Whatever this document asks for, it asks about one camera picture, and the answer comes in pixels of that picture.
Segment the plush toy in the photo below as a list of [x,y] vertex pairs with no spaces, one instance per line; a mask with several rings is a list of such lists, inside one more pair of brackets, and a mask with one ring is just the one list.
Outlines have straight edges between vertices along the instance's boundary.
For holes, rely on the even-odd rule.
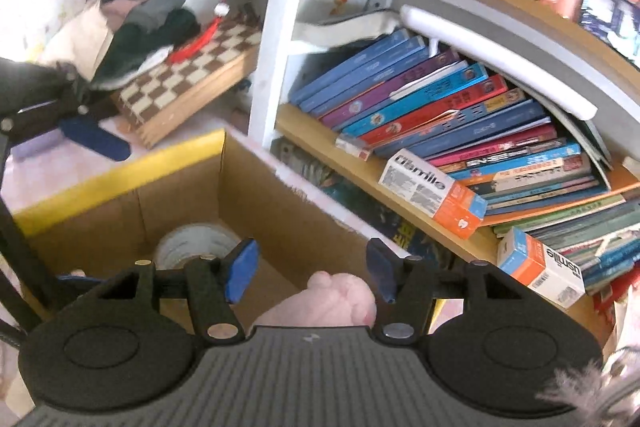
[[314,273],[306,290],[262,314],[254,326],[322,328],[369,326],[376,320],[376,301],[364,280],[348,273]]

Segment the orange and white box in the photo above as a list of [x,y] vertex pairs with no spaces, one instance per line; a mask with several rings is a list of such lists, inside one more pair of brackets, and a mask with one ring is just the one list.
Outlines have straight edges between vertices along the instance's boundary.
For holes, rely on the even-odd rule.
[[563,308],[584,295],[580,267],[516,227],[498,245],[498,266]]
[[486,201],[406,149],[386,163],[378,183],[463,239],[484,219]]

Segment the ridged gray surface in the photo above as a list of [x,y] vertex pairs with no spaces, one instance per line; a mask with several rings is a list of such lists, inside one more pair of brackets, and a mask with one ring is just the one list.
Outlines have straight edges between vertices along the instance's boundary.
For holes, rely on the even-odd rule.
[[21,427],[577,427],[572,413],[497,418],[456,401],[408,349],[364,328],[258,328],[209,349],[188,381],[153,404],[112,415],[38,407]]

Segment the stack of books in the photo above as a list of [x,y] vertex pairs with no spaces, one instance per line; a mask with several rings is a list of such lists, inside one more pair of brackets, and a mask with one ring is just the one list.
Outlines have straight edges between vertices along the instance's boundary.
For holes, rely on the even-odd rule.
[[[619,298],[640,282],[640,191],[630,190],[591,203],[574,206],[494,227],[504,237],[518,227],[558,251],[582,270],[589,295],[606,303],[617,288]],[[613,284],[624,278],[626,288]],[[607,307],[598,306],[605,312]]]
[[494,222],[611,189],[609,153],[593,126],[581,129],[550,100],[453,49],[430,57],[405,29],[291,102],[377,156],[407,149],[426,159],[480,194]]

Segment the wooden shelf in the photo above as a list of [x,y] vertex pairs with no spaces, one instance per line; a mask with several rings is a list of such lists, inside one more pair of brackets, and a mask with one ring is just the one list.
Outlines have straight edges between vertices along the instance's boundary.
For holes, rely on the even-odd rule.
[[[426,214],[419,212],[406,201],[378,185],[385,167],[385,161],[382,158],[372,156],[364,162],[341,151],[334,145],[337,135],[333,131],[290,104],[280,106],[276,118],[276,129],[294,144],[329,165],[465,261],[481,259],[492,264],[496,263],[498,239],[489,227],[480,228],[468,240],[460,239]],[[595,313],[593,300],[590,297],[580,299],[567,311],[567,314],[591,331],[601,346],[609,340],[612,328],[604,317]]]

